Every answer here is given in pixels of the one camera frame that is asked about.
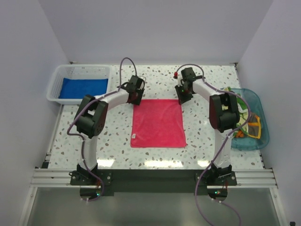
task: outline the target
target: white wall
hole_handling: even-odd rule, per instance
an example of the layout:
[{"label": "white wall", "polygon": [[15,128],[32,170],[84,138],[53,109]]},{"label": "white wall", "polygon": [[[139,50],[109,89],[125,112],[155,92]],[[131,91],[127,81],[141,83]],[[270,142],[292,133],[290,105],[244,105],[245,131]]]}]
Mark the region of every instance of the white wall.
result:
[{"label": "white wall", "polygon": [[274,0],[238,64],[245,88],[261,98],[270,143],[262,150],[273,167],[290,221],[301,225],[301,1]]},{"label": "white wall", "polygon": [[238,62],[272,0],[39,0],[70,61]]},{"label": "white wall", "polygon": [[0,31],[0,225],[14,226],[58,111],[49,76],[67,59],[37,0],[1,1]]}]

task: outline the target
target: glass panel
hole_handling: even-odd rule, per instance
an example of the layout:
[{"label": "glass panel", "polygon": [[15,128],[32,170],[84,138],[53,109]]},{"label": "glass panel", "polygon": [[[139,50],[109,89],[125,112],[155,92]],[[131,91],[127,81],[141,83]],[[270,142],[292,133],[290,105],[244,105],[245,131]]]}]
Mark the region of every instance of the glass panel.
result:
[{"label": "glass panel", "polygon": [[[227,207],[199,196],[205,215],[217,226],[238,226]],[[279,226],[269,189],[229,189],[226,203],[241,215],[243,226]],[[115,193],[86,203],[78,188],[40,188],[30,226],[206,226],[192,194]]]}]

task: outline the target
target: yellow object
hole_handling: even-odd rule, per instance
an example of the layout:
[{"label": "yellow object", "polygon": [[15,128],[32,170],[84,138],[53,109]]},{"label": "yellow object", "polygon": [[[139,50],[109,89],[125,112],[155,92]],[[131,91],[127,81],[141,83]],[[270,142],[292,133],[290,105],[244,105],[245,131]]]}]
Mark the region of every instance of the yellow object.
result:
[{"label": "yellow object", "polygon": [[[257,122],[248,122],[248,126],[249,126],[249,133],[247,134],[249,137],[252,138],[256,138],[256,139],[260,139],[261,137],[261,123],[260,123],[260,118],[257,115],[254,115],[255,119],[257,120]],[[251,135],[250,134],[250,130],[258,130],[257,135]]]}]

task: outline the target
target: pink cloth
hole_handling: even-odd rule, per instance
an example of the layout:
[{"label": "pink cloth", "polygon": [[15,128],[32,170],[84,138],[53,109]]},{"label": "pink cloth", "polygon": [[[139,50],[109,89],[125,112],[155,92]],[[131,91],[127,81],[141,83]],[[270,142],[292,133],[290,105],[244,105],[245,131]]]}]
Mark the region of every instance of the pink cloth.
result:
[{"label": "pink cloth", "polygon": [[131,147],[185,147],[178,100],[142,100],[134,105]]}]

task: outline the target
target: teal plastic tray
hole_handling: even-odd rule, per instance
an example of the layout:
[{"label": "teal plastic tray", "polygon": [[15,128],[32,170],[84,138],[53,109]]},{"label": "teal plastic tray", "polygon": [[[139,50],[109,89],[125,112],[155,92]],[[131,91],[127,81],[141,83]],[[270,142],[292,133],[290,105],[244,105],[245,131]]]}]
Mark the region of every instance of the teal plastic tray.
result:
[{"label": "teal plastic tray", "polygon": [[269,143],[269,130],[264,116],[262,105],[256,93],[249,89],[231,89],[233,92],[240,94],[250,105],[251,112],[259,116],[261,122],[261,137],[255,139],[252,137],[233,138],[231,147],[238,150],[258,150],[264,148]]}]

